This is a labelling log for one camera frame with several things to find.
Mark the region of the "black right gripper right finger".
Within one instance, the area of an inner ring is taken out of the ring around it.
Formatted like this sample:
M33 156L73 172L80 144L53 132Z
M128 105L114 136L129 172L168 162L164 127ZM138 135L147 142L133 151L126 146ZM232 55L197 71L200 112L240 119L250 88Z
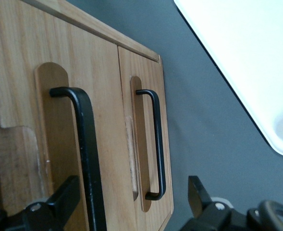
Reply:
M193 217L182 231L283 231L282 204L265 200L241 214L211 198L198 176L188 177L188 202Z

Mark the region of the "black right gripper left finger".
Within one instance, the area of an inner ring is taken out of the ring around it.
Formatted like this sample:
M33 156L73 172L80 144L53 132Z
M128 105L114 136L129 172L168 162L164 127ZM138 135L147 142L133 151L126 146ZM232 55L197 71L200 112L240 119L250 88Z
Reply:
M0 231L62 231L79 201L79 177L69 176L45 202L32 203L12 216L0 209Z

